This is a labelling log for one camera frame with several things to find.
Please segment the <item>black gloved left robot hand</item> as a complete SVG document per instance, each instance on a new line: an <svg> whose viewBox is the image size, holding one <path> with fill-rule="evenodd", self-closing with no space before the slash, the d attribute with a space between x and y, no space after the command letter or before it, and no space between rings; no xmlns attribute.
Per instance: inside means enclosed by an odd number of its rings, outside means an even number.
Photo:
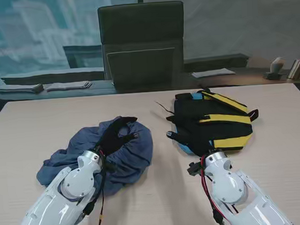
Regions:
<svg viewBox="0 0 300 225"><path fill-rule="evenodd" d="M93 151L96 153L102 153L104 156L108 156L117 150L119 150L124 144L127 144L133 139L139 137L137 132L130 133L124 136L119 136L120 130L129 123L137 121L136 117L120 117L113 121L112 124L105 130L99 141L96 143Z"/></svg>

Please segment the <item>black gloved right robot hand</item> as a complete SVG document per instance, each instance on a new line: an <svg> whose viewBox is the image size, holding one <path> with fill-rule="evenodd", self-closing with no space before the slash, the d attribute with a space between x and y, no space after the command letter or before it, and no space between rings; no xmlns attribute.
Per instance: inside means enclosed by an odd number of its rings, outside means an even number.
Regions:
<svg viewBox="0 0 300 225"><path fill-rule="evenodd" d="M212 146L207 138L203 138L200 133L184 133L184 132L173 132L167 131L166 136L179 144L188 147L192 153L196 156L202 157L207 154L211 154L216 149Z"/></svg>

